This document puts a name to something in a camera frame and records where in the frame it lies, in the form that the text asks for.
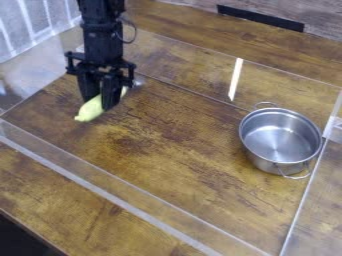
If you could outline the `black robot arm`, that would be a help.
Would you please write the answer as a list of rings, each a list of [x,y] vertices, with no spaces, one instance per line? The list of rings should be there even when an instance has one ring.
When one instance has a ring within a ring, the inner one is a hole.
[[[122,14],[126,0],[76,0],[83,29],[84,52],[68,51],[67,73],[78,78],[84,102],[94,97],[102,99],[104,111],[120,102],[124,88],[134,87],[136,65],[124,57]]]

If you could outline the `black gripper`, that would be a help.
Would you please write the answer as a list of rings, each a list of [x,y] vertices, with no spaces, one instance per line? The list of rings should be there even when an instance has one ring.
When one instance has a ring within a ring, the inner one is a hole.
[[[107,111],[120,102],[123,87],[131,88],[135,81],[136,65],[122,57],[110,63],[96,63],[86,58],[80,52],[65,53],[67,73],[78,78],[83,100],[88,102],[100,94],[102,107]]]

